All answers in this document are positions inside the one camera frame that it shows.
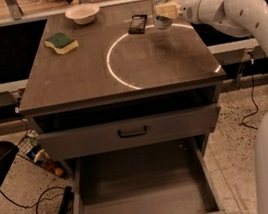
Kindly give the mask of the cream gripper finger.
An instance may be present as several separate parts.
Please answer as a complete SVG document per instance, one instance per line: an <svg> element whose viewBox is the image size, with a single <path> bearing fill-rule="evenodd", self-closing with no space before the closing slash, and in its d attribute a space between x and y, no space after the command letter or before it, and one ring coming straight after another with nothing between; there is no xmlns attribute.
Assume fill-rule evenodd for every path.
<svg viewBox="0 0 268 214"><path fill-rule="evenodd" d="M175 19L181 14L181 4L177 1L169 1L155 6L155 13L160 17Z"/></svg>

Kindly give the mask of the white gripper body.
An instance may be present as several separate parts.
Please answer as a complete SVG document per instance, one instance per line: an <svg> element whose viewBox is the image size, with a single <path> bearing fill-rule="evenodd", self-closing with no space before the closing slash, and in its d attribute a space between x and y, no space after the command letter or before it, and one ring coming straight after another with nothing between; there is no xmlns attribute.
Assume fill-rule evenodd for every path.
<svg viewBox="0 0 268 214"><path fill-rule="evenodd" d="M193 24L213 21L213 13L207 7L206 0L178 0L182 16Z"/></svg>

